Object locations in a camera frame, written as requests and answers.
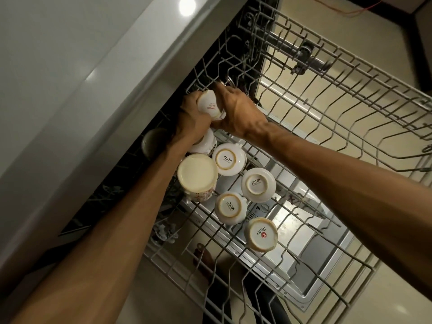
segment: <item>dishwasher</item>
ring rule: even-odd
[[[82,235],[124,196],[149,165],[141,151],[146,132],[172,130],[181,97],[205,91],[215,81],[241,89],[270,122],[296,136],[432,185],[432,99],[290,19],[278,10],[278,2],[248,0],[59,238]],[[230,270],[241,266],[256,275],[280,298],[293,323],[341,322],[380,260],[289,168],[247,141],[214,133],[218,144],[242,147],[244,170],[262,167],[273,174],[274,196],[249,202],[246,220],[229,226],[214,214],[215,200],[227,190],[241,193],[242,173],[219,176],[215,195],[201,203],[187,200],[174,176],[144,256],[173,289],[207,311],[208,287],[197,283],[192,261],[187,267],[183,260],[194,258],[192,240],[205,235],[206,247],[212,243],[220,249],[215,261],[228,253]],[[278,228],[278,245],[270,252],[245,247],[244,223],[256,217]],[[186,227],[193,228],[192,234]],[[216,274],[213,278],[223,282]],[[245,311],[261,314],[231,281],[225,284]]]

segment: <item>beige tile floor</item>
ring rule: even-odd
[[[351,11],[358,9],[355,5],[345,0],[322,0],[327,4],[338,7],[340,9]],[[372,63],[373,65],[385,70],[386,72],[396,76],[397,78],[411,84],[416,85],[413,67],[410,62],[408,48],[405,44],[402,30],[393,23],[386,21],[372,13],[366,12],[361,16],[349,18],[341,16],[312,0],[283,0],[281,4],[281,11],[293,20],[302,23],[309,27],[311,30],[323,35],[341,47],[348,49],[353,54],[358,55],[364,60]],[[285,61],[283,55],[276,54],[276,57]],[[318,142],[324,141],[330,137],[331,131],[328,128],[320,126],[318,130],[313,131],[317,122],[315,119],[320,119],[324,112],[326,116],[322,118],[321,123],[332,127],[334,120],[338,118],[341,111],[354,105],[354,100],[348,96],[342,96],[337,102],[332,104],[329,108],[328,105],[341,96],[341,91],[336,87],[329,87],[325,93],[319,94],[328,85],[322,79],[314,79],[313,73],[306,73],[299,76],[296,80],[289,74],[288,71],[281,73],[280,69],[276,66],[267,63],[264,67],[266,76],[270,80],[276,80],[280,86],[287,88],[291,95],[289,100],[279,100],[278,102],[277,89],[276,91],[268,91],[261,87],[258,94],[261,96],[261,103],[265,109],[279,119],[284,119],[284,122],[291,125],[298,125],[297,129],[303,132],[311,133],[310,137]],[[335,66],[332,74],[337,75],[340,67]],[[346,83],[352,86],[359,77],[352,75],[346,79]],[[373,92],[376,86],[369,85],[364,88],[363,92]],[[315,110],[309,110],[309,117],[304,119],[304,114],[299,108],[304,107],[306,111],[309,109],[304,103],[297,102],[297,108],[292,108],[289,102],[296,101],[296,97],[301,96],[303,100],[308,99],[309,103],[315,100],[313,105]],[[381,98],[382,104],[390,103],[394,100],[395,96],[391,93]],[[359,104],[353,110],[349,111],[345,116],[338,119],[338,122],[351,127],[351,130],[359,136],[364,136],[368,129],[383,124],[382,115],[371,115],[367,120],[356,122],[356,119],[369,114],[370,108],[364,104]],[[410,109],[403,108],[399,110],[399,115],[408,114]],[[338,149],[345,144],[344,136],[346,137],[347,131],[340,126],[336,129],[341,136],[334,136],[328,140],[325,146],[332,149]],[[364,150],[369,151],[372,155],[375,154],[376,148],[374,146],[380,141],[382,136],[388,136],[400,132],[398,125],[385,125],[380,129],[373,130],[368,133],[365,140],[370,142],[370,146],[364,147]],[[351,140],[357,146],[350,145],[343,152],[353,155],[362,156],[361,159],[375,163],[372,156],[361,154],[359,143],[360,139],[351,137]],[[406,155],[418,152],[424,143],[420,142],[418,138],[412,134],[404,134],[401,136],[386,139],[381,145],[380,149],[386,151],[390,155]],[[403,169],[415,165],[410,160],[397,160],[392,157],[379,156],[382,163],[386,163],[396,169]],[[182,214],[175,215],[172,220],[178,226],[182,226],[179,233],[179,239],[175,244],[169,245],[166,249],[174,258],[177,258],[178,264],[184,270],[193,272],[192,256],[185,250],[193,251],[197,243],[207,243],[209,238],[203,232],[197,230],[196,226],[191,222],[184,222]],[[222,251],[221,248],[210,241],[208,249],[214,257],[219,255],[218,263],[221,267],[227,270],[234,261],[231,256]],[[358,257],[365,260],[369,251],[361,247],[359,241],[354,240],[348,248],[348,252],[354,254],[358,251]],[[328,277],[328,282],[334,284],[340,276],[343,268],[348,264],[350,258],[343,256],[338,262],[337,266],[333,269],[331,275]],[[370,259],[370,264],[375,264],[377,259],[374,257]],[[335,285],[336,290],[342,293],[348,286],[350,280],[357,273],[360,265],[353,263],[345,272],[342,279]],[[366,270],[360,275],[357,282],[347,295],[347,299],[351,298],[354,292],[358,289],[359,285],[365,279],[368,271]],[[240,278],[242,276],[242,269],[239,264],[236,264],[230,271],[232,278],[232,287],[241,295]],[[195,273],[194,278],[200,280],[200,274]],[[198,289],[205,291],[205,283],[202,278],[197,283]],[[311,318],[312,313],[321,303],[323,298],[328,292],[328,288],[323,287],[318,292],[312,305],[308,310],[303,313],[296,307],[290,307],[290,310],[302,321],[305,322]],[[322,304],[316,314],[312,317],[311,323],[321,323],[329,310],[333,307],[337,298],[331,295]],[[255,323],[253,313],[250,309],[244,310],[244,303],[239,298],[231,297],[232,306],[232,319],[238,322],[243,314],[242,323]],[[427,323],[430,322],[429,318],[432,316],[432,304],[411,286],[404,282],[397,276],[391,269],[382,264],[375,276],[370,281],[364,292],[358,298],[348,315],[344,319],[344,323],[360,324],[360,323],[383,323],[392,322],[396,324],[403,323]],[[342,311],[342,307],[338,307],[336,314]],[[131,293],[125,303],[122,313],[118,319],[118,323],[141,323],[143,321],[159,323],[199,323],[201,319],[201,310],[191,302],[184,294],[182,294],[176,287],[173,286],[159,271],[157,271],[147,259],[143,259],[134,280]],[[297,321],[290,315],[293,323]]]

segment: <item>person's left arm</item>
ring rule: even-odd
[[[177,133],[127,195],[30,295],[13,323],[114,323],[150,236],[166,187],[210,126],[185,97]]]

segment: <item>person's right arm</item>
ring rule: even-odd
[[[214,90],[227,115],[213,127],[287,166],[371,252],[432,300],[432,190],[290,134],[238,89],[218,83]]]

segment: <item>dark pants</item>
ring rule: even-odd
[[[225,275],[218,268],[216,268],[216,274],[225,282],[228,282]],[[266,318],[270,323],[273,324],[291,324],[288,315],[286,314],[279,299],[275,296],[273,291],[267,287],[267,285],[261,284],[261,281],[252,273],[247,274],[243,283],[247,296],[251,300],[252,306],[258,312],[261,312],[262,317]],[[213,284],[208,290],[207,298],[216,307],[222,309],[224,314],[229,319],[231,319],[231,305],[228,292],[228,287],[215,278]],[[219,322],[222,322],[222,315],[220,311],[215,309],[209,302],[206,302],[206,309]],[[202,316],[203,324],[214,323],[214,321],[207,314],[204,313]],[[261,316],[255,313],[256,324],[264,323],[264,321],[261,319]]]

